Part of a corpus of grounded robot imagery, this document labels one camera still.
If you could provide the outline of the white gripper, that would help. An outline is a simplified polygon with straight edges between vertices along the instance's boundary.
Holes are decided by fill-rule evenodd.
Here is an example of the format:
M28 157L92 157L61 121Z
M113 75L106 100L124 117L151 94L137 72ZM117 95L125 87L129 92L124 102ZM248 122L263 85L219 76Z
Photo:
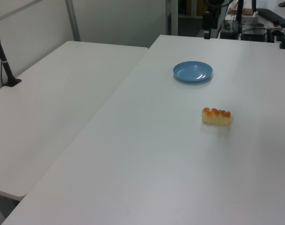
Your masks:
M208 9L208 12L203 12L202 29L204 30L204 39L210 39L211 36L211 13L212 13L212 28L217 29L218 19L221 14L221 7L224 0L203 0Z

